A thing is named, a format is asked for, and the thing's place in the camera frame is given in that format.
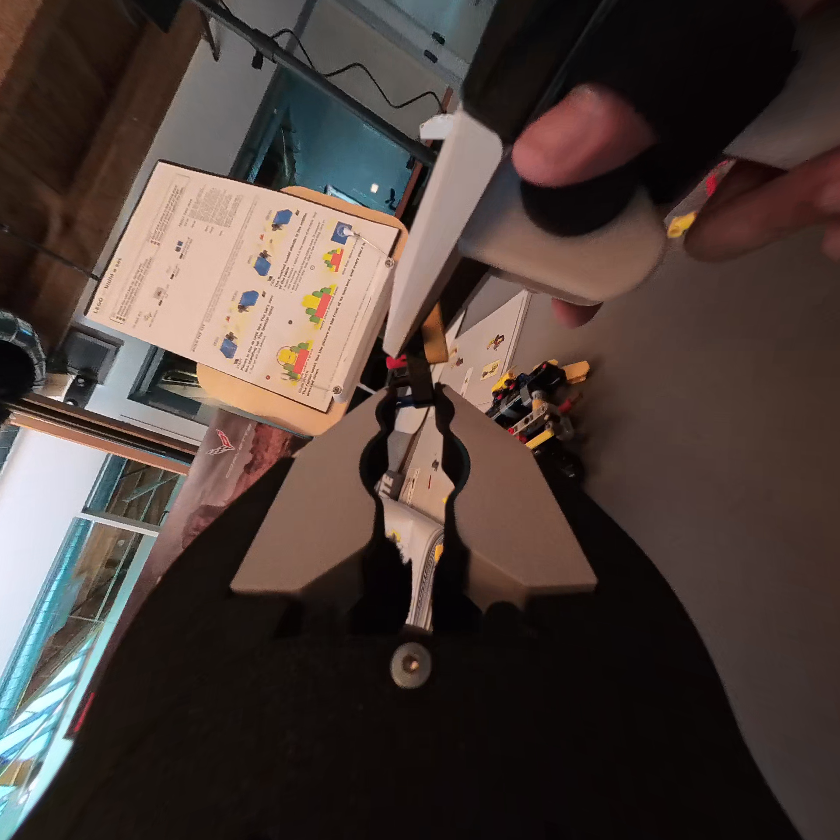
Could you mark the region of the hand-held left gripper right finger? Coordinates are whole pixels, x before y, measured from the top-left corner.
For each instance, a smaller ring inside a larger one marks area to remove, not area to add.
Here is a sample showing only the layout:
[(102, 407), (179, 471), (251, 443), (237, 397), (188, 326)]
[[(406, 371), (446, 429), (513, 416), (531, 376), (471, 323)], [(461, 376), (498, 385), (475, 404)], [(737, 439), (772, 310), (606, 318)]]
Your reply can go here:
[(448, 385), (438, 417), (465, 453), (466, 475), (449, 496), (467, 554), (465, 593), (475, 604), (592, 592), (596, 576), (530, 451)]

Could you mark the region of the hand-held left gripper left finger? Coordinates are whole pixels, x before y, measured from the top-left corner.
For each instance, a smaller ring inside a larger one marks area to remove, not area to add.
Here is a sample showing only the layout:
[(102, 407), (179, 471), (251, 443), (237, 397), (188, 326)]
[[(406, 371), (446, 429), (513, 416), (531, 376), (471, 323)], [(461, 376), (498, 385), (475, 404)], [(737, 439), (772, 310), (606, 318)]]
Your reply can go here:
[(233, 593), (360, 598), (362, 555), (375, 524), (361, 458), (381, 430), (376, 410), (388, 394), (371, 395), (297, 453), (234, 575)]

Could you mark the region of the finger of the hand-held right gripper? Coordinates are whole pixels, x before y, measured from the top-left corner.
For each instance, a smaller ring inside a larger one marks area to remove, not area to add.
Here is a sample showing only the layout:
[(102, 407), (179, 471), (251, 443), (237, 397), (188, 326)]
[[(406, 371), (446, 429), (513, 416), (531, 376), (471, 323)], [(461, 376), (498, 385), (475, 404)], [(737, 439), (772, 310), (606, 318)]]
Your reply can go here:
[(383, 349), (406, 352), (445, 284), (448, 258), (501, 163), (500, 138), (467, 111), (453, 114), (395, 267)]

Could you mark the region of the lego car model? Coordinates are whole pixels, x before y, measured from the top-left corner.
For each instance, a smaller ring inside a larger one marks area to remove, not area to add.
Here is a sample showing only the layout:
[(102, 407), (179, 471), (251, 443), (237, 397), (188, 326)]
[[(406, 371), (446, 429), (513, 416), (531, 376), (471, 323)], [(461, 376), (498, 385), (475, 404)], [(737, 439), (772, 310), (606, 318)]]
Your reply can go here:
[(493, 386), (486, 415), (539, 462), (580, 484), (585, 468), (572, 412), (581, 399), (578, 386), (590, 372), (586, 361), (546, 360), (522, 373), (510, 369)]

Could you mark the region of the black lego beam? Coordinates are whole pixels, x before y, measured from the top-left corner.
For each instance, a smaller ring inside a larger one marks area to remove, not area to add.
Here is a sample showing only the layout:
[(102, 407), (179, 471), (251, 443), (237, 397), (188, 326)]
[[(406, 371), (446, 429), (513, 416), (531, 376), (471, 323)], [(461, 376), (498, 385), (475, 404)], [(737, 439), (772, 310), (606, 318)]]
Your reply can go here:
[(398, 409), (427, 408), (434, 404), (435, 385), (432, 367), (426, 362), (424, 351), (405, 353), (407, 367), (387, 371), (386, 386), (394, 391)]

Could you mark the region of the lego set box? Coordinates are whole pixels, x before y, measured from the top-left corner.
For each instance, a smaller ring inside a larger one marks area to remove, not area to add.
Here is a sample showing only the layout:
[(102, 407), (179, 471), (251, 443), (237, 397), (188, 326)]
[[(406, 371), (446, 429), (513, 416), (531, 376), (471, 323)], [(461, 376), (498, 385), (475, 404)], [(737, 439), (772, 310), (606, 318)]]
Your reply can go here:
[(147, 592), (189, 544), (280, 459), (309, 441), (274, 425), (218, 408), (161, 529), (131, 570), (133, 592)]

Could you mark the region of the lego instruction booklet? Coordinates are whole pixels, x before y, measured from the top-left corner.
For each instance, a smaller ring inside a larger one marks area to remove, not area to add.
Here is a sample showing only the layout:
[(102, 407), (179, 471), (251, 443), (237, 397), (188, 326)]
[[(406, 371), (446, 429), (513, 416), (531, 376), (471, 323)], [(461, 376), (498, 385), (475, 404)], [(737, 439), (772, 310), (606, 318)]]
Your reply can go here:
[[(433, 383), (449, 387), (481, 413), (492, 404), (492, 389), (512, 368), (530, 293), (521, 291), (469, 329), (458, 316), (446, 334), (448, 359), (433, 367)], [(432, 407), (405, 406), (396, 413), (388, 437), (389, 469), (379, 482), (385, 535), (412, 572), (412, 599), (406, 622), (432, 629), (434, 573), (444, 549), (445, 504), (453, 483), (442, 467), (444, 440)]]

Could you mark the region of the person's right hand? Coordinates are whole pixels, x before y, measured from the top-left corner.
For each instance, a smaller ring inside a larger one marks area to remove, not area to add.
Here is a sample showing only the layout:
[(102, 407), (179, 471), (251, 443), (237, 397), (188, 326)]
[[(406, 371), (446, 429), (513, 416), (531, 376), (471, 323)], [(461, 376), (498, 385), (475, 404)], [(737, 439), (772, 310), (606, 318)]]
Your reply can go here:
[[(527, 127), (511, 159), (524, 182), (572, 186), (634, 161), (655, 140), (642, 116), (613, 91), (580, 86)], [(811, 227), (825, 229), (822, 252), (838, 261), (838, 148), (789, 171), (737, 159), (688, 229), (684, 249), (717, 263)]]

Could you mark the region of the black metal pole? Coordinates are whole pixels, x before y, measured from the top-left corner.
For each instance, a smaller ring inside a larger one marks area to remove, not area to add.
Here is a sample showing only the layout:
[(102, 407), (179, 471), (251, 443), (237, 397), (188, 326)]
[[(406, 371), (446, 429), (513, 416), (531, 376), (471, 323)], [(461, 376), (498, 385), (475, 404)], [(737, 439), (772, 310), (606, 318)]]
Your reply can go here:
[(206, 13), (211, 19), (243, 39), (257, 54), (279, 67), (288, 69), (293, 75), (320, 90), (331, 101), (337, 102), (363, 123), (384, 135), (389, 141), (410, 154), (416, 162), (428, 167), (434, 166), (437, 159), (437, 153), (434, 150), (392, 126), (377, 113), (332, 84), (323, 74), (309, 67), (305, 61), (279, 46), (273, 38), (248, 26), (245, 21), (233, 15), (219, 3), (192, 1), (192, 4), (202, 13)]

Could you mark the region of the printed instruction sheet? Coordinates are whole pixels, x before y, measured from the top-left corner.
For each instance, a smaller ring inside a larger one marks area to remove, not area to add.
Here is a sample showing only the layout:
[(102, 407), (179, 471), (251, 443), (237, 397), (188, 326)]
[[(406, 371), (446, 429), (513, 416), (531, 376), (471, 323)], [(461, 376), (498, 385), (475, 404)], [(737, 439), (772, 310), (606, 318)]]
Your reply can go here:
[(325, 413), (397, 230), (157, 161), (87, 305), (106, 329)]

